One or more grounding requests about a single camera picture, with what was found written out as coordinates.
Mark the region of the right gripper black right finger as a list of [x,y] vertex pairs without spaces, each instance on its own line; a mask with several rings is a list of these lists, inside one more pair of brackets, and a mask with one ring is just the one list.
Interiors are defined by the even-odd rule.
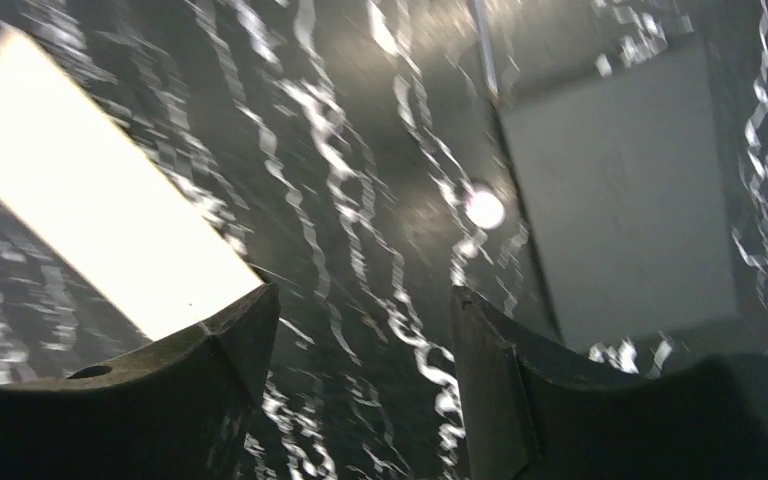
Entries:
[[473,290],[451,293],[475,479],[768,479],[768,355],[648,379],[577,354]]

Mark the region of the white glue stick cap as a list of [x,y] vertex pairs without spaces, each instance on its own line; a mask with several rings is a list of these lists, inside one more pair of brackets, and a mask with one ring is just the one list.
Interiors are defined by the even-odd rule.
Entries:
[[483,230],[498,228],[505,220],[505,207],[489,188],[476,186],[466,195],[464,213],[467,219]]

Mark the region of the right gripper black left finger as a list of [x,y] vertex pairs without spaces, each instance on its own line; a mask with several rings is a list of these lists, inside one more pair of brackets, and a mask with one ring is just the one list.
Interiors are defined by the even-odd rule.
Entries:
[[0,386],[0,479],[232,478],[279,315],[264,284],[68,378]]

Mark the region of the black rectangular block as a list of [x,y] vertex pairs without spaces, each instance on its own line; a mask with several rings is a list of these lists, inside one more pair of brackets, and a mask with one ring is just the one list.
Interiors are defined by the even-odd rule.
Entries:
[[768,353],[759,177],[742,124],[752,41],[697,33],[623,67],[604,41],[544,44],[500,112],[561,342],[592,353]]

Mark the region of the cream paper envelope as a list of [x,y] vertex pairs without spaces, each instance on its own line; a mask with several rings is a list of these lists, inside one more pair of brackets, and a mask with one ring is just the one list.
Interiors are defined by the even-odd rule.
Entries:
[[0,203],[157,340],[260,278],[28,35],[0,29]]

